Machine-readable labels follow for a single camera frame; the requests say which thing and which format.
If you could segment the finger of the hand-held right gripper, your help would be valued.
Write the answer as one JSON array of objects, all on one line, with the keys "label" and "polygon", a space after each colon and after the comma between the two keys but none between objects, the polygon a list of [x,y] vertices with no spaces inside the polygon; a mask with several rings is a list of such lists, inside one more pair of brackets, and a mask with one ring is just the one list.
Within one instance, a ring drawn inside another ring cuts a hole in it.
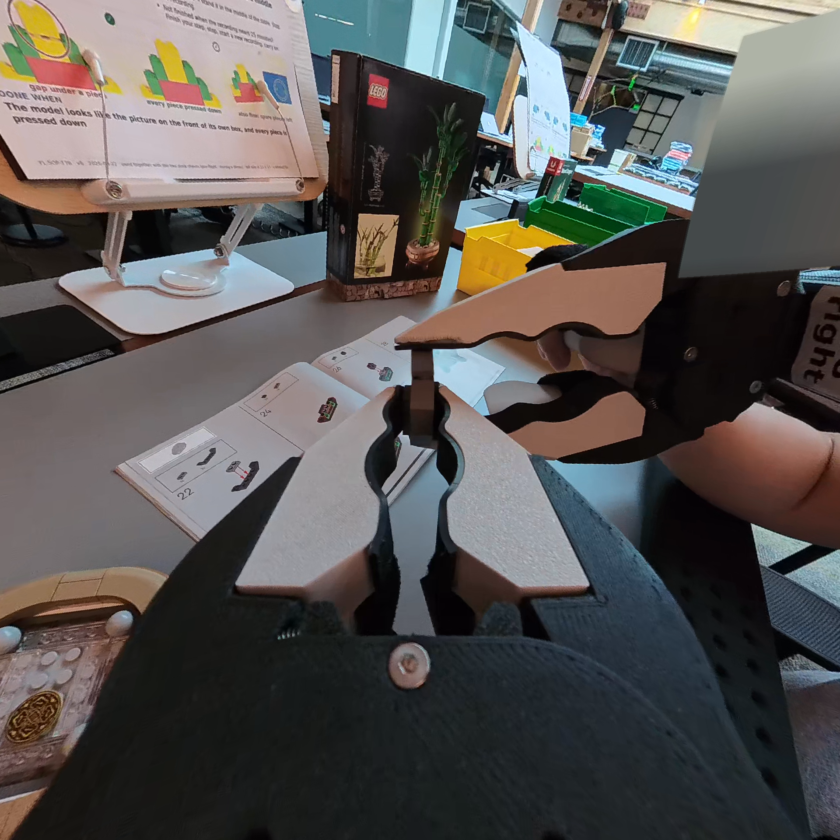
[{"label": "finger of the hand-held right gripper", "polygon": [[395,346],[473,348],[500,336],[534,341],[559,328],[625,338],[677,279],[685,242],[684,219],[628,230],[438,311],[397,335]]},{"label": "finger of the hand-held right gripper", "polygon": [[632,463],[697,438],[696,424],[590,371],[501,381],[485,401],[487,419],[531,455],[567,463]]}]

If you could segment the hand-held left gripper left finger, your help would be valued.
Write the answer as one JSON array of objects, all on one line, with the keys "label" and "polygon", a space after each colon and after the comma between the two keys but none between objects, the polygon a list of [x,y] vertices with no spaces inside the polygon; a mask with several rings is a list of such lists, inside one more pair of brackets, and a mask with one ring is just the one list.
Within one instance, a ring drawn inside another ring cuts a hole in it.
[{"label": "hand-held left gripper left finger", "polygon": [[400,572],[384,483],[396,469],[403,389],[391,386],[313,444],[283,490],[236,590],[330,602],[363,635],[393,635]]}]

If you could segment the black brick assembly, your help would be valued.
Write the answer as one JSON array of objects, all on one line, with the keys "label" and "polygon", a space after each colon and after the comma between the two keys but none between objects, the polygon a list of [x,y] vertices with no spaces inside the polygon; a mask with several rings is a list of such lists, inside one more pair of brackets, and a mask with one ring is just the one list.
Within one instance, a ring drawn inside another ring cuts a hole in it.
[{"label": "black brick assembly", "polygon": [[413,446],[436,448],[437,385],[432,350],[411,351],[411,374],[411,382],[403,392],[403,433]]}]

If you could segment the person's right forearm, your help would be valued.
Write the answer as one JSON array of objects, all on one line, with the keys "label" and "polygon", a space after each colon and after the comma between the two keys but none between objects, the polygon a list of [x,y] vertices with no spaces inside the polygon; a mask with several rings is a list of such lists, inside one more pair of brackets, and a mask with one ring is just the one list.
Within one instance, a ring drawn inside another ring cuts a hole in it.
[{"label": "person's right forearm", "polygon": [[839,548],[839,435],[752,405],[659,459],[711,505],[793,539]]}]

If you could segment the person's right hand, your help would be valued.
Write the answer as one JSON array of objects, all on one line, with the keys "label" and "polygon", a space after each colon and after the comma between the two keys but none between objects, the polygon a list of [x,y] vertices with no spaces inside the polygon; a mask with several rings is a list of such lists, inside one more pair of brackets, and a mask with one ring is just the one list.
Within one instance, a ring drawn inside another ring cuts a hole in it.
[{"label": "person's right hand", "polygon": [[563,330],[546,333],[537,341],[537,345],[540,356],[555,371],[582,371],[585,368],[575,347],[567,343]]}]

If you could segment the yellow plastic bin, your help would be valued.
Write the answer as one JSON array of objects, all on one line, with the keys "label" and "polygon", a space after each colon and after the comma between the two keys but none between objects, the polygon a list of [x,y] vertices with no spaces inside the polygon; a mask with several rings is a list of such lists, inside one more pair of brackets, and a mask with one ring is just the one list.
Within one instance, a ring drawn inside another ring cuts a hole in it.
[{"label": "yellow plastic bin", "polygon": [[523,275],[541,250],[572,242],[538,227],[523,227],[517,219],[468,227],[457,289],[475,295]]}]

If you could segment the open instruction booklet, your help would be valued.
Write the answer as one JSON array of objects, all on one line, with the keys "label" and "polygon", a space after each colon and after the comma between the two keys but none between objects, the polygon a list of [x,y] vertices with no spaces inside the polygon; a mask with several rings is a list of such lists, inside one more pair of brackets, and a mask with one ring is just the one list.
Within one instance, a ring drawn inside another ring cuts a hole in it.
[{"label": "open instruction booklet", "polygon": [[289,458],[385,388],[411,381],[395,337],[398,317],[365,336],[295,363],[203,424],[117,466],[117,474],[193,540],[204,537]]}]

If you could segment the white background table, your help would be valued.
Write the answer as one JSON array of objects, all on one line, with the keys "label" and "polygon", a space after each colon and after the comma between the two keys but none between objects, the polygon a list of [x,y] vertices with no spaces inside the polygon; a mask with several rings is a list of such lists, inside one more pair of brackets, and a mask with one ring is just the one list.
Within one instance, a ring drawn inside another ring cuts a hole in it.
[{"label": "white background table", "polygon": [[695,205],[695,198],[686,192],[625,172],[612,172],[604,167],[578,165],[573,178],[584,184],[602,184],[644,197],[666,206],[668,214],[678,217],[690,218]]}]

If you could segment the document stand with wooden board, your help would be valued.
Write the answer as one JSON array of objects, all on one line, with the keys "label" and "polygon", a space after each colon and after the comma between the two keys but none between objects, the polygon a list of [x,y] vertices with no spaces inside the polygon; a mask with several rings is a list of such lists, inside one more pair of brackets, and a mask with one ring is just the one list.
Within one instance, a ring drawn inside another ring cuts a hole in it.
[{"label": "document stand with wooden board", "polygon": [[514,163],[521,179],[537,181],[551,157],[570,155],[570,100],[560,54],[520,23],[517,32],[527,95],[516,96],[513,103]]},{"label": "document stand with wooden board", "polygon": [[[66,274],[59,286],[127,333],[169,333],[284,297],[294,288],[289,280],[235,251],[264,204],[315,200],[325,190],[329,157],[314,71],[313,78],[312,95],[304,96],[303,108],[316,143],[317,177],[114,179],[106,175],[31,181],[17,176],[2,150],[2,195],[48,214],[108,215],[102,267]],[[123,264],[123,242],[133,215],[209,206],[236,208],[214,248]]]}]

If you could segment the black building set box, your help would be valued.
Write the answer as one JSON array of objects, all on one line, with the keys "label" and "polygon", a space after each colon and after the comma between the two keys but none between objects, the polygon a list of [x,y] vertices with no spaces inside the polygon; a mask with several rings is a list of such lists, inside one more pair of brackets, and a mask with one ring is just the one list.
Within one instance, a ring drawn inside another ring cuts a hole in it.
[{"label": "black building set box", "polygon": [[437,291],[486,99],[362,54],[331,59],[327,280],[342,301]]}]

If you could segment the tan brick model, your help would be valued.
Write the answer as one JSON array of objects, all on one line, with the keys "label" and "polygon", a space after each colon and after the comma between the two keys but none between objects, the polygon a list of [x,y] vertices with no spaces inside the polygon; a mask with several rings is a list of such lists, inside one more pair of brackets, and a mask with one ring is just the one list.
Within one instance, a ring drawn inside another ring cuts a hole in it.
[{"label": "tan brick model", "polygon": [[54,574],[1,593],[2,799],[45,788],[166,581],[136,567]]}]

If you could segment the person's grey pants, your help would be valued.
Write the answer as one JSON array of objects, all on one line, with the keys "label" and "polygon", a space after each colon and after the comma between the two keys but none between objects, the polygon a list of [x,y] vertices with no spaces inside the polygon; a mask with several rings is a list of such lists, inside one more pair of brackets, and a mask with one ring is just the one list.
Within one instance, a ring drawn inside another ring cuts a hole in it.
[{"label": "person's grey pants", "polygon": [[839,674],[785,670],[782,680],[812,832],[839,838]]}]

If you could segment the printed instruction sheet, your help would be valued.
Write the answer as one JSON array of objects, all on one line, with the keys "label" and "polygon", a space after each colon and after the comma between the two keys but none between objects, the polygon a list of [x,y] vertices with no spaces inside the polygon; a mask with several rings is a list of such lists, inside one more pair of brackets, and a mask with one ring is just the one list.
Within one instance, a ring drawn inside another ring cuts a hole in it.
[{"label": "printed instruction sheet", "polygon": [[1,29],[22,180],[319,175],[301,2],[2,2]]}]

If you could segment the wooden post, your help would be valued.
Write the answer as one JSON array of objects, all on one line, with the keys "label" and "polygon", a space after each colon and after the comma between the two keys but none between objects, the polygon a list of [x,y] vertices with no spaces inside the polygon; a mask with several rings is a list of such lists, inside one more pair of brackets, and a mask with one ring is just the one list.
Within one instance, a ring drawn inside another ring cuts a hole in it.
[{"label": "wooden post", "polygon": [[[524,5],[520,23],[522,27],[532,34],[535,33],[539,23],[542,8],[543,1],[527,1]],[[508,132],[508,126],[512,118],[513,103],[519,89],[521,66],[522,53],[519,48],[519,43],[515,40],[495,112],[497,128],[500,134],[506,134]]]}]

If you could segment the wall vent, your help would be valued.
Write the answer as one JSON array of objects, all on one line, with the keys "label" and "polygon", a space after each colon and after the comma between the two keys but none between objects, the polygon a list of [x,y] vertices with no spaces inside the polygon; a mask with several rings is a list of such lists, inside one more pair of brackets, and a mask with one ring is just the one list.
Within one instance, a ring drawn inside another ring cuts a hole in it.
[{"label": "wall vent", "polygon": [[640,38],[627,36],[619,57],[616,59],[616,67],[633,71],[646,71],[655,56],[659,47],[659,41],[651,38]]}]

